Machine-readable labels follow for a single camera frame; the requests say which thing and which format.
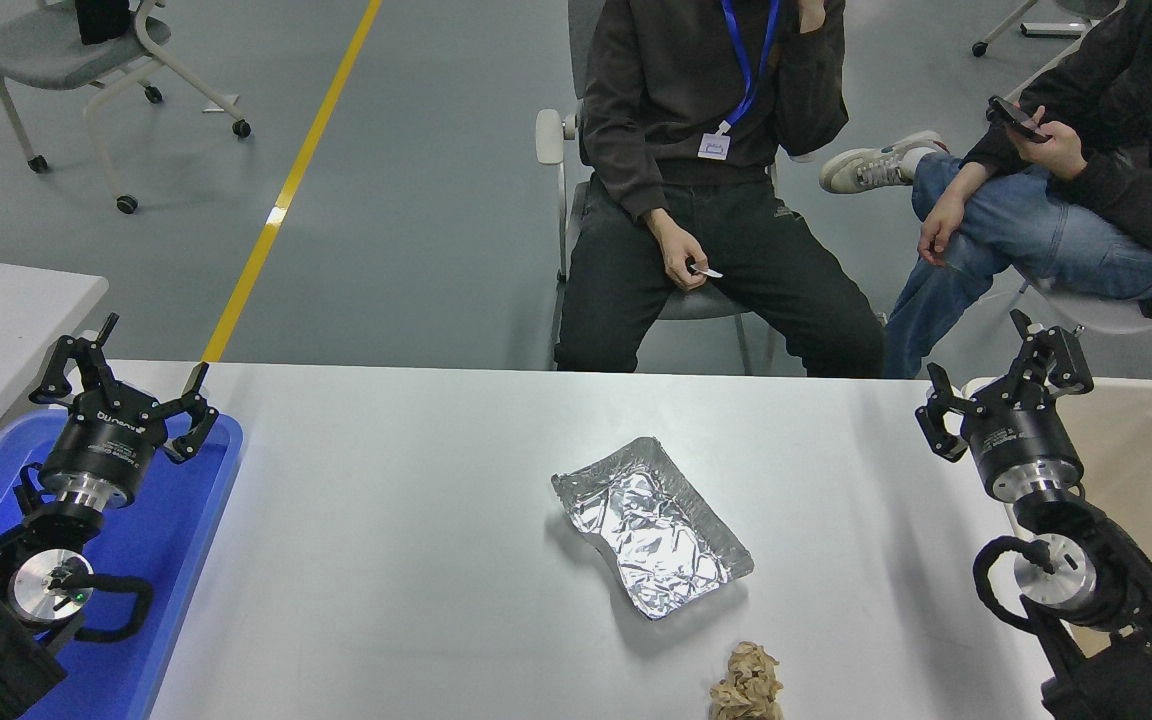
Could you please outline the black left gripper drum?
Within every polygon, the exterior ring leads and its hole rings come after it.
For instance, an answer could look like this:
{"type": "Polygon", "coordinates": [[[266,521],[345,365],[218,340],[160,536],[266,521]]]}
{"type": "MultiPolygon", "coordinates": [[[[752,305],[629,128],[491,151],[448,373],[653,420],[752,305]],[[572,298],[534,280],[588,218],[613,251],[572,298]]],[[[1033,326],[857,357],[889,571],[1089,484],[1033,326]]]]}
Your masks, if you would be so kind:
{"type": "Polygon", "coordinates": [[[116,389],[111,400],[99,389],[82,392],[41,465],[41,483],[77,473],[109,483],[141,483],[156,448],[166,439],[165,420],[142,418],[156,402],[134,388],[116,389]]]}

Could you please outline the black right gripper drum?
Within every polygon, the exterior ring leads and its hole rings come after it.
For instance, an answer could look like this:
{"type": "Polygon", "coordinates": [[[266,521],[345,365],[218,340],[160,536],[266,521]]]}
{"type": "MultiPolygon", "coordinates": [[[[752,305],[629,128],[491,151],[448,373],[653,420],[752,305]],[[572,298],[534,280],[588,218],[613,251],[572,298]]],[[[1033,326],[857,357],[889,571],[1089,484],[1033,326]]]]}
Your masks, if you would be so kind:
{"type": "Polygon", "coordinates": [[[967,416],[964,439],[987,491],[1079,487],[1084,473],[1064,424],[1049,406],[967,416]]]}

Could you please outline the person's right hand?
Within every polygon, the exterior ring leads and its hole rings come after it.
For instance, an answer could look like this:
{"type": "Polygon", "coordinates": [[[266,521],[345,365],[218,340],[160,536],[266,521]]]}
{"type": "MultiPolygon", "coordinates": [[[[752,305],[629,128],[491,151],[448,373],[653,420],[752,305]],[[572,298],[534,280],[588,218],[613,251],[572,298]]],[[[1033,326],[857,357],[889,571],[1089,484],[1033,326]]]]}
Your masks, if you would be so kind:
{"type": "Polygon", "coordinates": [[[677,223],[666,209],[652,209],[646,228],[655,238],[664,258],[664,270],[681,291],[692,291],[708,282],[707,255],[690,232],[677,223]]]}
{"type": "Polygon", "coordinates": [[[933,266],[943,266],[952,237],[963,223],[967,200],[963,194],[947,190],[935,200],[923,220],[918,249],[920,259],[933,266]]]}

